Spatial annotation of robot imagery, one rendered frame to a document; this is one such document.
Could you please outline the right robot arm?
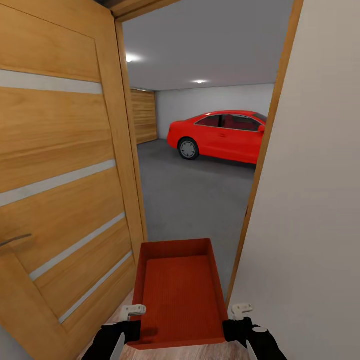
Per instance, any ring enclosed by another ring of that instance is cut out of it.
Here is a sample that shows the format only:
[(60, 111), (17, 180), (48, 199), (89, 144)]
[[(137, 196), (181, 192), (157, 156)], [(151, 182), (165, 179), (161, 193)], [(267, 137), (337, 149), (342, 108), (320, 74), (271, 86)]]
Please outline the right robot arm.
[(222, 322), (224, 337), (227, 342), (239, 341), (248, 349), (251, 360), (287, 360), (267, 328), (252, 324), (244, 313), (254, 311), (251, 302), (233, 304), (233, 319)]

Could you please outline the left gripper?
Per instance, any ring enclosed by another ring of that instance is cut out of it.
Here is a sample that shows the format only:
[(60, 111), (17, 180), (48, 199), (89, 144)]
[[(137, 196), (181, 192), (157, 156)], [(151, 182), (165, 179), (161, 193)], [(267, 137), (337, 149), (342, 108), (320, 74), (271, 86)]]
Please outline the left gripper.
[(126, 327), (127, 330), (127, 338), (125, 345), (128, 342), (137, 342), (141, 337), (141, 320), (136, 321), (123, 321), (121, 323)]

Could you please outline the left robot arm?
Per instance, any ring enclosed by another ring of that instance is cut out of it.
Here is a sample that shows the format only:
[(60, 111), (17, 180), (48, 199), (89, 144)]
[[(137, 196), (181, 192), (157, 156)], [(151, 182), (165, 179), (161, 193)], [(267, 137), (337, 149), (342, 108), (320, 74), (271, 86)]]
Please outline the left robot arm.
[(124, 346), (139, 341), (141, 337), (141, 320), (130, 321), (130, 317), (145, 315), (146, 312), (144, 304), (124, 305), (120, 322), (104, 324), (81, 360), (119, 360)]

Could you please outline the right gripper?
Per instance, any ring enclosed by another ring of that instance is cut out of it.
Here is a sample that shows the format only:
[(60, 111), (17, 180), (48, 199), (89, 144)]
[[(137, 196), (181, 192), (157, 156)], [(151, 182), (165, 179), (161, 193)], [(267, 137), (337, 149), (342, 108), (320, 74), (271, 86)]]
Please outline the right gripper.
[(244, 317), (244, 320), (225, 320), (222, 322), (224, 337), (227, 342), (239, 341), (242, 345), (240, 332), (243, 326), (252, 326), (252, 320), (249, 317)]

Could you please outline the storage box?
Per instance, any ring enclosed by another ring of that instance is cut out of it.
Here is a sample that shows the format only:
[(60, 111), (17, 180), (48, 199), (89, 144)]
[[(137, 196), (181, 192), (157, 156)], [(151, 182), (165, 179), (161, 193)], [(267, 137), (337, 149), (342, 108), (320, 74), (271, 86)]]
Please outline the storage box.
[(210, 238), (141, 244), (133, 305), (145, 305), (140, 339), (127, 345), (151, 350), (226, 341), (229, 321)]

